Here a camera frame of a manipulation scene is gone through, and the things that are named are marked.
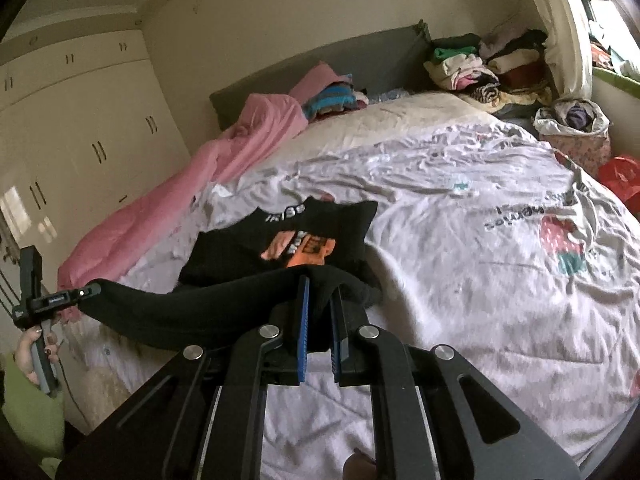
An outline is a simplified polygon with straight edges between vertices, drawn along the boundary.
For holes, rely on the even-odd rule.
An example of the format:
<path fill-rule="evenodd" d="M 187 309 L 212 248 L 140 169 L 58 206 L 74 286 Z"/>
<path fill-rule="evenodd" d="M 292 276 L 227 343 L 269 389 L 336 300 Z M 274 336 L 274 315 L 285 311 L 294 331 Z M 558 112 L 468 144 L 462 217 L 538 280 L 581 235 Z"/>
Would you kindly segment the green sleeve forearm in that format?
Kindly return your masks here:
<path fill-rule="evenodd" d="M 18 368 L 13 353 L 2 358 L 2 372 L 2 414 L 29 457 L 54 479 L 64 457 L 63 393 L 43 393 Z"/>

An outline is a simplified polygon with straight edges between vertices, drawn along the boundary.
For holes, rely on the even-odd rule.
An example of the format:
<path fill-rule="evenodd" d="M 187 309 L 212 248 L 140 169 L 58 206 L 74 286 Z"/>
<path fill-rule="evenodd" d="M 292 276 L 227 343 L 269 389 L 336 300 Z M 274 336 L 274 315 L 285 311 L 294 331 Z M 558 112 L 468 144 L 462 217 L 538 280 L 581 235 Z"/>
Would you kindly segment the person's left hand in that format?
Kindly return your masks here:
<path fill-rule="evenodd" d="M 60 362 L 58 356 L 58 335 L 51 330 L 51 327 L 42 329 L 40 325 L 24 330 L 20 339 L 17 341 L 17 347 L 14 351 L 14 362 L 23 375 L 34 385 L 39 386 L 40 380 L 36 372 L 34 358 L 32 357 L 32 349 L 38 340 L 43 339 L 44 353 L 52 364 Z"/>

